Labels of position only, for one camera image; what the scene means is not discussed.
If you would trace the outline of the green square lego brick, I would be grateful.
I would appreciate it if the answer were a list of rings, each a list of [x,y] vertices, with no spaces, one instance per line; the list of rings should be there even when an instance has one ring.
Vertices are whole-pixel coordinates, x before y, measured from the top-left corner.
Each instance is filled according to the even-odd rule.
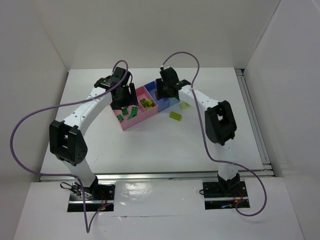
[[[116,116],[119,122],[122,122],[124,120],[123,116],[121,114]]]

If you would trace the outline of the green long lego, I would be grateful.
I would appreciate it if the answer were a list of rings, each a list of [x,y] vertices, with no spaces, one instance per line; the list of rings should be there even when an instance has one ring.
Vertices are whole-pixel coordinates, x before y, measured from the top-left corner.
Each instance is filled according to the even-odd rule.
[[[137,114],[138,114],[138,107],[136,107],[136,106],[133,106],[132,108],[131,108],[131,113],[130,113],[130,115],[129,115],[129,117],[128,117],[128,120],[129,119],[131,119],[131,118],[134,118],[135,116],[137,116]]]

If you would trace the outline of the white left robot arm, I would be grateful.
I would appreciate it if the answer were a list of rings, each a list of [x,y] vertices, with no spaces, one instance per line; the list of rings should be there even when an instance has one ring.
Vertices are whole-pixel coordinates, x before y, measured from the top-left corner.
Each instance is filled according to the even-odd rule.
[[[107,106],[117,110],[137,103],[132,74],[124,68],[115,67],[111,75],[100,78],[94,84],[86,101],[73,113],[62,121],[51,122],[50,152],[75,176],[78,191],[84,191],[87,196],[95,199],[101,199],[107,192],[107,189],[99,184],[86,160],[88,147],[84,136],[92,122]]]

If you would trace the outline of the orange 2x4 lego plate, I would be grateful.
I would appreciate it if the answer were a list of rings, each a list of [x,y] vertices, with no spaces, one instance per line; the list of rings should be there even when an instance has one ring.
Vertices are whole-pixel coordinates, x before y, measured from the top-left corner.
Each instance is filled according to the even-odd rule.
[[[154,92],[155,92],[155,97],[156,97],[156,99],[157,99],[157,100],[160,100],[161,98],[159,97],[158,91],[155,90]]]

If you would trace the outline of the lime 2x4 lego plate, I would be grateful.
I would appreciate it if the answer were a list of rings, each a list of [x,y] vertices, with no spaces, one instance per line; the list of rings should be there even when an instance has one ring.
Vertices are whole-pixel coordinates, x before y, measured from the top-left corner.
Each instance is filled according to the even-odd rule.
[[[174,111],[170,112],[169,117],[176,121],[180,121],[182,119],[182,115]]]

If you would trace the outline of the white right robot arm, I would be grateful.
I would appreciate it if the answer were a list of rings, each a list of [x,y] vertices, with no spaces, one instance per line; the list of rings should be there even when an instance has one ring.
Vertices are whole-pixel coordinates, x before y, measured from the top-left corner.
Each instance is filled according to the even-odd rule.
[[[160,78],[155,80],[159,98],[176,98],[197,109],[203,139],[214,145],[217,154],[213,158],[218,163],[217,187],[225,196],[232,194],[240,183],[240,175],[233,142],[237,125],[230,103],[212,99],[191,82],[179,80],[170,66],[161,66],[159,73]]]

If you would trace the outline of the green and yellow lego stack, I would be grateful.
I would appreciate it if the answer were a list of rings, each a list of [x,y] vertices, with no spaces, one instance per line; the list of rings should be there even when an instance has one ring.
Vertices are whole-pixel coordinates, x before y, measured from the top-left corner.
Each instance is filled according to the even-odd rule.
[[[154,102],[151,99],[148,99],[146,101],[146,105],[145,105],[144,109],[147,111],[153,107],[154,107]]]

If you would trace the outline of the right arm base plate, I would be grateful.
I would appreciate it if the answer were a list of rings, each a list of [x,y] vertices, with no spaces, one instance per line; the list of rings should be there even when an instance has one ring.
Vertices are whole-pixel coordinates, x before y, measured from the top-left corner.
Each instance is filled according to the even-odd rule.
[[[205,210],[234,209],[236,204],[238,208],[250,208],[250,201],[246,184],[241,181],[228,193],[223,193],[217,181],[203,182],[199,194],[204,198]]]

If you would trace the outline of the green 2x2 lego brick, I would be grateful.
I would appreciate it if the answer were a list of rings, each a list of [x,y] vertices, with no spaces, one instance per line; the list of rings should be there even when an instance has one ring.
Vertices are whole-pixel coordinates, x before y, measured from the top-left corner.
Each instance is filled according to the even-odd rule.
[[[128,109],[126,107],[123,107],[121,109],[121,112],[122,112],[122,115],[124,115],[124,116],[129,114]]]

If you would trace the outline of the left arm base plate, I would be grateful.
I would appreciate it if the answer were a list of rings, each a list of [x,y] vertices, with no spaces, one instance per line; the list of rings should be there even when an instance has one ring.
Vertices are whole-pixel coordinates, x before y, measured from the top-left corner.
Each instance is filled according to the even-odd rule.
[[[60,187],[64,190],[70,191],[67,212],[80,213],[83,212],[83,195],[81,187],[76,183],[61,182]],[[98,191],[94,193],[85,192],[84,199],[87,212],[96,212],[102,208],[102,212],[114,211],[114,198],[115,198],[116,185],[100,184]]]

